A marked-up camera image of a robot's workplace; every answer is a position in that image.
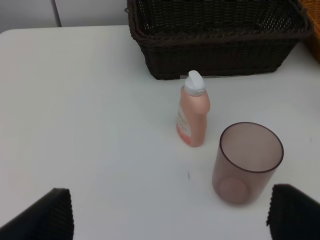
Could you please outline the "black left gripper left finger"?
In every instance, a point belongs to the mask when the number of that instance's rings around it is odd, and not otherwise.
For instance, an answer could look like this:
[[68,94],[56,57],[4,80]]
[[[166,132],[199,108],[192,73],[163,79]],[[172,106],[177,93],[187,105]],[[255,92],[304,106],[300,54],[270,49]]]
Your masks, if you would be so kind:
[[0,228],[2,240],[72,240],[74,216],[70,190],[53,188]]

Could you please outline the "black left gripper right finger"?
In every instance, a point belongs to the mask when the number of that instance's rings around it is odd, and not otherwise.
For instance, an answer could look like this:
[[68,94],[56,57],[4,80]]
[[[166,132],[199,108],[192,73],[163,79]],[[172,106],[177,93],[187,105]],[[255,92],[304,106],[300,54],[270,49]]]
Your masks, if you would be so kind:
[[266,225],[273,240],[318,240],[320,203],[290,184],[275,184]]

